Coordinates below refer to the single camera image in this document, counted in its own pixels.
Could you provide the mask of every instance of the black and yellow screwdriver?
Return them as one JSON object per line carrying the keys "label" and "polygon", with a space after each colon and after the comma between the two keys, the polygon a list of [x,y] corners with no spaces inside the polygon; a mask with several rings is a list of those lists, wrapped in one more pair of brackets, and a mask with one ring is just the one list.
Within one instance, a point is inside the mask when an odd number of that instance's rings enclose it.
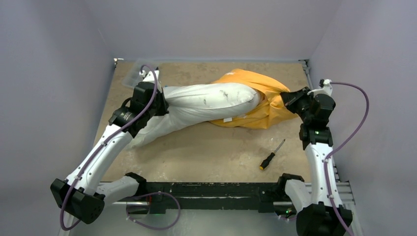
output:
{"label": "black and yellow screwdriver", "polygon": [[259,169],[264,170],[269,165],[272,158],[275,156],[276,152],[281,148],[284,142],[285,142],[285,139],[280,143],[280,145],[275,149],[275,151],[271,152],[271,154],[261,163],[261,165],[259,166]]}

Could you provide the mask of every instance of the white wall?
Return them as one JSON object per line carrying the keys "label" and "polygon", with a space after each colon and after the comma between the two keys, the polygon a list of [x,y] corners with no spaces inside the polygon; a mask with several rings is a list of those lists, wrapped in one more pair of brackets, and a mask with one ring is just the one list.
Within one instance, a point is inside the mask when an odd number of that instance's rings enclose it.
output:
{"label": "white wall", "polygon": [[[362,130],[336,156],[350,180],[364,235],[417,235],[415,0],[345,0],[311,58],[312,80],[354,83],[370,98]],[[335,144],[359,123],[364,99],[334,86]]]}
{"label": "white wall", "polygon": [[114,57],[310,58],[341,0],[86,0]]}
{"label": "white wall", "polygon": [[83,0],[2,1],[0,55],[0,235],[57,235],[49,186],[92,147],[114,62]]}

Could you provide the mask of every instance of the orange fabric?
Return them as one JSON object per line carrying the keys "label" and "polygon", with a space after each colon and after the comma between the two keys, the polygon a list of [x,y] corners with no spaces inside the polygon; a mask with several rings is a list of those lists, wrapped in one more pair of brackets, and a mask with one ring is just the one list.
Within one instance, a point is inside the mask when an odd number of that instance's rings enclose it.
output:
{"label": "orange fabric", "polygon": [[274,124],[284,120],[296,118],[297,115],[284,107],[280,93],[290,90],[277,80],[255,72],[242,69],[234,69],[222,76],[217,83],[240,83],[259,91],[263,98],[259,105],[243,117],[232,118],[232,121],[224,122],[222,119],[210,121],[223,127],[247,127],[252,129],[268,129]]}

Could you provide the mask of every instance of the clear plastic container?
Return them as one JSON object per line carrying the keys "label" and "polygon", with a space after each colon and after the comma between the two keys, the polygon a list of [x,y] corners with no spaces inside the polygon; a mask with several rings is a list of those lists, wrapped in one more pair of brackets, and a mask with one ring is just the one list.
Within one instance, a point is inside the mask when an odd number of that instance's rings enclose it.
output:
{"label": "clear plastic container", "polygon": [[[127,73],[126,77],[123,78],[121,84],[129,88],[134,88],[140,81],[143,80],[139,73],[141,66],[144,64],[152,66],[153,69],[159,66],[159,64],[154,61],[138,59],[133,65],[133,67],[130,69],[129,73]],[[149,68],[147,67],[144,67],[144,70],[146,71],[146,73],[149,72]]]}

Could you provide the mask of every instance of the screwdriver handle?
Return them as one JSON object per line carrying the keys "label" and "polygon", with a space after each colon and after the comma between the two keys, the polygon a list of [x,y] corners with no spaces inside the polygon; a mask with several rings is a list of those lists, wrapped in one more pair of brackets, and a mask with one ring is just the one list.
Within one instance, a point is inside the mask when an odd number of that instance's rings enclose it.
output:
{"label": "screwdriver handle", "polygon": [[259,169],[264,170],[269,163],[271,162],[272,158],[275,156],[275,153],[271,152],[271,154],[261,163]]}

